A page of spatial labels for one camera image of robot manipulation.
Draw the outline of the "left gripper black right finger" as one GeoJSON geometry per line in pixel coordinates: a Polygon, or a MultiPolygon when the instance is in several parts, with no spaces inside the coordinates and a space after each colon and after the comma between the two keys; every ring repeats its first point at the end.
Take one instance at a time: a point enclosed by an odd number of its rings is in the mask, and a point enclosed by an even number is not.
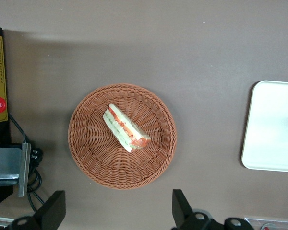
{"type": "Polygon", "coordinates": [[[180,189],[172,191],[173,230],[224,230],[224,225],[216,222],[201,211],[193,212],[184,193],[180,189]]]}

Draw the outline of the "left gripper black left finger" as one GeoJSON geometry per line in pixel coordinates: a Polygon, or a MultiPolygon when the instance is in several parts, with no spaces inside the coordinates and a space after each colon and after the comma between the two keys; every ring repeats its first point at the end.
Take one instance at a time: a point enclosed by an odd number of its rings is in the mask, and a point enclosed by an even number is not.
{"type": "Polygon", "coordinates": [[[55,191],[33,216],[24,216],[8,225],[8,230],[57,230],[66,216],[65,191],[55,191]]]}

